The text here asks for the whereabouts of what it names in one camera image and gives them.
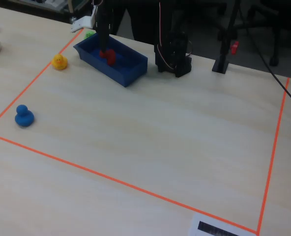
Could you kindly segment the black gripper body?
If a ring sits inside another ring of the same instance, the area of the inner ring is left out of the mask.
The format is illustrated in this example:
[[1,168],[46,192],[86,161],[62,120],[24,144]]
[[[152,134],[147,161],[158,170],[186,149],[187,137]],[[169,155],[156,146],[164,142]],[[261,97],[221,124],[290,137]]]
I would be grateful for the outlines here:
[[113,7],[110,0],[94,0],[95,10],[95,27],[97,31],[105,30],[111,32],[113,28]]

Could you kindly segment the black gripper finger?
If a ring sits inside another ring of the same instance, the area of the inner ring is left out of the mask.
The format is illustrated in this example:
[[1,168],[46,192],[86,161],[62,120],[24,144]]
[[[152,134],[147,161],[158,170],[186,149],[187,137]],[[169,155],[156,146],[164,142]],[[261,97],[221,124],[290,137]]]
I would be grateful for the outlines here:
[[107,29],[101,29],[98,32],[98,36],[99,36],[101,54],[102,56],[104,56],[108,47],[108,43],[109,43],[109,32]]

